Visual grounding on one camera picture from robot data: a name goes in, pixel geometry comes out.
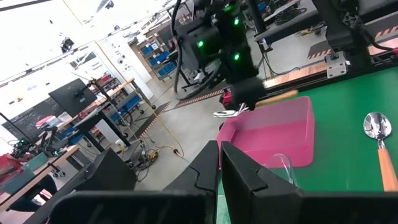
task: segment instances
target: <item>pink box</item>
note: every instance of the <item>pink box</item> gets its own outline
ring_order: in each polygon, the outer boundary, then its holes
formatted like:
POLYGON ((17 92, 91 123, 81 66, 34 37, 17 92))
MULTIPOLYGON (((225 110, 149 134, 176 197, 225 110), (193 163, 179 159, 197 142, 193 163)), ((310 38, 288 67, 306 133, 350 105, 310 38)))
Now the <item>pink box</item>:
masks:
POLYGON ((303 167, 313 160, 314 135, 311 101, 303 96, 226 120, 216 140, 219 147, 222 141, 229 141, 267 168, 284 166, 272 159, 275 154, 286 155, 293 167, 303 167))

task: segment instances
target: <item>wooden spoon handle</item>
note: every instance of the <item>wooden spoon handle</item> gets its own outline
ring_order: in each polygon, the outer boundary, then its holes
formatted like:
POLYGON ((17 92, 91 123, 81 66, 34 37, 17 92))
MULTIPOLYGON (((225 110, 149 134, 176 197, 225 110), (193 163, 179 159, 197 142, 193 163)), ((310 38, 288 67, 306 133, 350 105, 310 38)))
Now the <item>wooden spoon handle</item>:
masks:
POLYGON ((274 102, 279 101, 279 100, 284 100, 284 99, 286 99, 286 98, 295 96, 295 95, 297 95, 298 93, 299 93, 298 90, 290 90, 290 91, 287 91, 286 93, 279 94, 279 95, 270 97, 270 98, 265 99, 265 100, 262 100, 262 101, 258 101, 258 102, 256 103, 256 108, 257 108, 257 107, 260 107, 260 106, 264 106, 264 105, 270 104, 270 103, 274 103, 274 102))
POLYGON ((379 162, 384 191, 398 191, 398 180, 387 149, 379 149, 379 162))

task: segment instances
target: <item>yellow cable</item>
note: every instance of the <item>yellow cable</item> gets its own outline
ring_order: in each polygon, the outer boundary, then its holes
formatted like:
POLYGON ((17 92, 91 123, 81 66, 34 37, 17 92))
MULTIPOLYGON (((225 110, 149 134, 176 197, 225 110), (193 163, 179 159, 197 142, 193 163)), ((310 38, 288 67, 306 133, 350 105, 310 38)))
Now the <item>yellow cable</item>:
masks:
MULTIPOLYGON (((83 26, 83 24, 80 22, 79 18, 77 18, 77 16, 75 15, 75 13, 73 13, 72 9, 68 6, 68 4, 65 2, 65 0, 62 0, 62 2, 67 6, 67 8, 69 9, 69 11, 72 13, 72 15, 75 17, 75 19, 80 23, 80 25, 83 26)), ((104 50, 101 48, 101 46, 97 43, 97 41, 95 40, 95 44, 99 47, 99 49, 102 51, 102 53, 105 55, 106 59, 111 63, 111 65, 113 66, 113 68, 119 73, 119 75, 123 78, 123 80, 128 83, 128 85, 134 90, 134 92, 141 98, 143 99, 142 95, 134 88, 134 86, 127 82, 126 78, 124 77, 124 75, 122 75, 122 73, 119 71, 119 69, 114 65, 114 63, 109 59, 109 57, 105 54, 104 50)), ((162 126, 166 129, 166 131, 174 138, 175 142, 178 144, 178 146, 181 149, 182 155, 177 151, 176 155, 178 155, 179 157, 183 158, 184 157, 184 150, 182 149, 182 146, 180 144, 180 142, 177 140, 177 138, 172 134, 172 132, 166 127, 165 123, 161 120, 161 118, 155 113, 155 111, 150 107, 150 105, 143 100, 143 102, 145 102, 149 109, 152 110, 152 114, 155 115, 155 117, 162 123, 162 126)))

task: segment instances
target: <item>green table surface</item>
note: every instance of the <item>green table surface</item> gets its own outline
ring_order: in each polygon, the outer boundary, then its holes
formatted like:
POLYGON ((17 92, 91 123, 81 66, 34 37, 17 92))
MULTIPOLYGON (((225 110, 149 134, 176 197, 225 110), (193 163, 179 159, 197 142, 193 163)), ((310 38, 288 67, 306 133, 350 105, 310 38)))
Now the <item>green table surface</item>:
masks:
MULTIPOLYGON (((295 167, 297 186, 306 191, 383 191, 377 142, 363 131, 365 116, 378 111, 392 124, 386 138, 392 163, 398 173, 398 68, 363 75, 303 91, 309 96, 315 116, 313 162, 295 167)), ((218 189, 217 223, 230 223, 224 189, 218 189)))

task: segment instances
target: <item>red cloth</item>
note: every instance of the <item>red cloth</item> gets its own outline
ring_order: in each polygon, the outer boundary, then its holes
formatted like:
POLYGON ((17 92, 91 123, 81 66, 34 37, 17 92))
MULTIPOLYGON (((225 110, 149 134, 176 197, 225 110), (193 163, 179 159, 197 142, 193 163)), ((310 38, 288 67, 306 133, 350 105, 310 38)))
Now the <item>red cloth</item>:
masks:
POLYGON ((8 158, 8 154, 0 156, 0 183, 21 172, 22 164, 8 158))

